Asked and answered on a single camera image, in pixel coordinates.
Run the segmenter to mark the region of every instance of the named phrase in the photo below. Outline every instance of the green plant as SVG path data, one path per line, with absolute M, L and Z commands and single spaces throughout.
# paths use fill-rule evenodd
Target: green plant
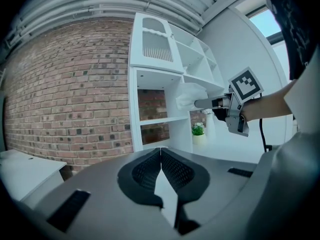
M 192 135 L 200 136 L 204 134 L 204 124 L 197 122 L 192 126 Z

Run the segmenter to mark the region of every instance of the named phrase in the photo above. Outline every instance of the person's arm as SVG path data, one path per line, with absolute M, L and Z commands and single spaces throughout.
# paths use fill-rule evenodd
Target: person's arm
M 261 118 L 275 118 L 290 115 L 292 112 L 285 102 L 284 97 L 295 82 L 296 80 L 293 80 L 273 94 L 248 100 L 244 103 L 241 114 L 247 122 Z

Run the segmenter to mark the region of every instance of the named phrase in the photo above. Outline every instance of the black slot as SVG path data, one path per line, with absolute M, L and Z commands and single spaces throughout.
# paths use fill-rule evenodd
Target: black slot
M 212 107 L 213 108 L 217 108 L 218 107 L 218 105 L 219 105 L 218 99 L 213 99 L 211 102 L 212 102 Z
M 238 132 L 243 133 L 244 132 L 244 125 L 245 125 L 245 120 L 242 116 L 240 116 L 239 124 L 238 124 Z
M 86 191 L 76 190 L 73 194 L 56 210 L 47 222 L 56 229 L 66 232 L 78 212 L 84 206 L 91 194 Z
M 251 175 L 252 175 L 254 172 L 253 172 L 253 171 L 249 171 L 249 170 L 242 170 L 242 169 L 237 169 L 237 168 L 230 168 L 230 169 L 228 170 L 228 173 L 236 174 L 236 175 L 240 175 L 240 176 L 243 176 L 243 177 L 250 178 Z

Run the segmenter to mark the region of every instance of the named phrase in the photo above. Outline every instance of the white ceiling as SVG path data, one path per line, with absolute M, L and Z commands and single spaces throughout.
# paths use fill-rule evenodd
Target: white ceiling
M 40 33 L 75 20 L 94 17 L 134 18 L 155 15 L 196 35 L 218 13 L 237 0 L 28 0 L 5 39 L 8 50 Z
M 266 0 L 238 0 L 233 5 L 238 11 L 247 15 L 259 7 L 266 6 L 266 4 Z

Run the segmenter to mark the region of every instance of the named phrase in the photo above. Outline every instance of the white shelf unit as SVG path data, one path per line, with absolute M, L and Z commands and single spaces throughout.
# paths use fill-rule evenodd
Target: white shelf unit
M 189 111 L 177 108 L 182 83 L 222 94 L 223 79 L 210 48 L 188 32 L 154 16 L 136 13 L 129 51 L 129 111 L 135 152 L 168 146 L 193 151 Z M 166 118 L 140 120 L 138 89 L 164 90 Z M 143 145 L 141 126 L 168 124 L 169 139 Z
M 176 104 L 176 97 L 179 95 L 179 85 L 184 83 L 183 76 L 173 72 L 142 67 L 130 67 L 128 73 L 130 125 L 134 151 L 137 152 L 145 149 L 142 142 L 141 126 L 167 123 L 170 138 L 166 140 L 166 146 L 192 152 L 190 113 L 178 110 Z M 138 89 L 164 90 L 167 117 L 140 120 Z M 157 142 L 147 144 L 149 148 L 159 146 L 163 146 L 163 144 L 157 144 Z
M 218 93 L 224 83 L 211 49 L 186 31 L 169 24 L 173 33 L 183 69 L 184 81 L 206 88 L 208 93 Z
M 142 13 L 135 14 L 130 41 L 130 66 L 179 74 L 185 72 L 166 20 Z

